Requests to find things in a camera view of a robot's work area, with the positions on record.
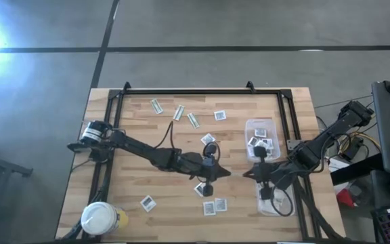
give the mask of plastic box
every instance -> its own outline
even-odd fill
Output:
[[[255,129],[265,129],[267,132],[267,135],[265,138],[255,136]],[[249,146],[249,140],[254,137],[258,140],[261,139],[272,139],[273,142],[273,149],[272,149],[272,155],[268,155],[264,160],[266,162],[273,161],[281,156],[281,150],[279,147],[278,142],[278,135],[276,134],[276,126],[275,122],[271,119],[249,119],[246,122],[246,126],[244,129],[244,139],[246,142],[246,155],[248,158],[248,161],[253,163],[260,162],[260,158],[253,155],[253,146]]]

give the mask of square sticker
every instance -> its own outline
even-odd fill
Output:
[[[204,216],[214,216],[216,215],[215,202],[209,201],[202,203],[204,206]]]
[[[215,198],[216,211],[227,211],[227,199]]]
[[[201,138],[201,142],[204,143],[204,145],[207,145],[207,143],[214,141],[216,141],[216,139],[210,133],[207,133],[207,135]]]
[[[255,136],[266,138],[267,137],[267,130],[261,129],[261,128],[255,129]]]
[[[225,114],[224,110],[215,112],[215,120],[216,121],[224,120],[224,119],[227,119],[227,115]]]
[[[257,142],[258,142],[258,139],[256,139],[255,137],[252,137],[249,139],[248,145],[255,146]]]
[[[205,185],[206,184],[204,182],[201,182],[200,184],[195,186],[194,190],[198,194],[198,196],[204,197],[204,195],[202,194],[202,190],[204,190]]]
[[[151,211],[153,207],[156,207],[156,202],[150,196],[144,197],[144,199],[142,199],[140,203],[142,207],[147,211],[147,213]]]

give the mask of small white card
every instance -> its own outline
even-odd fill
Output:
[[[262,140],[259,140],[257,143],[256,143],[256,145],[255,146],[262,146],[262,147],[264,147],[264,148],[266,148],[267,149],[267,144],[266,143],[264,143]]]
[[[227,115],[224,110],[215,112],[216,121],[227,119]]]
[[[153,99],[153,100],[151,100],[150,103],[152,104],[152,107],[153,107],[154,112],[155,112],[156,114],[160,114],[160,113],[163,112],[163,109],[162,109],[162,107],[160,106],[160,104],[159,104],[159,102],[157,101],[156,98]]]
[[[255,137],[251,137],[249,139],[248,145],[249,146],[255,146],[257,142],[258,142],[258,139],[256,139]]]
[[[215,198],[216,211],[227,211],[227,199]]]
[[[153,207],[156,207],[156,202],[153,200],[152,197],[147,196],[144,199],[142,199],[141,205],[148,213],[153,209]]]
[[[216,215],[215,202],[204,202],[202,203],[204,206],[204,216],[214,216]]]
[[[267,137],[267,131],[265,129],[255,129],[255,136]]]
[[[175,110],[175,114],[174,114],[173,119],[176,120],[176,121],[179,121],[181,116],[183,115],[183,111],[184,111],[184,106],[179,105],[177,110]]]
[[[214,141],[216,141],[216,139],[210,133],[207,133],[207,135],[201,138],[201,142],[204,143],[204,145],[207,145],[207,143]]]
[[[266,139],[261,139],[261,141],[263,141],[264,143],[267,144],[266,149],[273,149],[274,148],[274,141],[272,139],[266,138]]]
[[[204,190],[205,185],[206,184],[204,182],[201,182],[200,184],[195,186],[194,190],[198,194],[198,196],[204,197],[204,195],[202,194],[202,190]]]

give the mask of concrete floor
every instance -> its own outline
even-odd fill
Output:
[[[99,47],[111,5],[0,1],[0,47]],[[390,45],[390,1],[121,0],[110,46],[137,45]],[[4,195],[0,243],[53,239],[73,158],[66,144],[79,133],[97,58],[0,54],[0,157],[34,168],[31,178],[13,177]],[[310,87],[320,106],[390,80],[390,51],[107,54],[98,87],[242,87],[248,80]],[[329,124],[342,105],[316,112]],[[376,128],[368,133],[377,137]],[[368,226],[366,219],[344,213],[349,237],[371,239],[372,228],[355,227]]]

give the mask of clear plastic container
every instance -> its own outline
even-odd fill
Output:
[[[265,130],[265,137],[260,136],[262,133],[258,133],[255,135],[255,130],[257,132]],[[270,154],[267,154],[267,157],[264,158],[266,162],[273,161],[281,156],[281,150],[279,147],[278,135],[276,134],[276,126],[275,122],[271,119],[249,119],[246,122],[246,126],[244,129],[244,139],[246,142],[246,154],[248,157],[248,161],[253,163],[260,162],[260,158],[254,155],[254,146],[249,144],[249,141],[255,138],[257,140],[267,140],[269,143],[272,143],[270,146]]]
[[[257,195],[257,209],[258,212],[264,214],[265,216],[280,216],[277,211],[272,207],[272,204],[269,200],[262,200],[261,195],[260,195],[260,189],[261,185],[255,182],[255,192]],[[285,190],[288,195],[291,198],[291,203],[293,206],[291,216],[296,214],[296,203],[295,203],[295,198],[293,197],[293,186],[289,186]],[[280,189],[275,189],[274,192],[274,204],[277,210],[279,210],[283,214],[287,214],[290,212],[290,201],[288,200],[288,197],[284,194],[284,192]]]

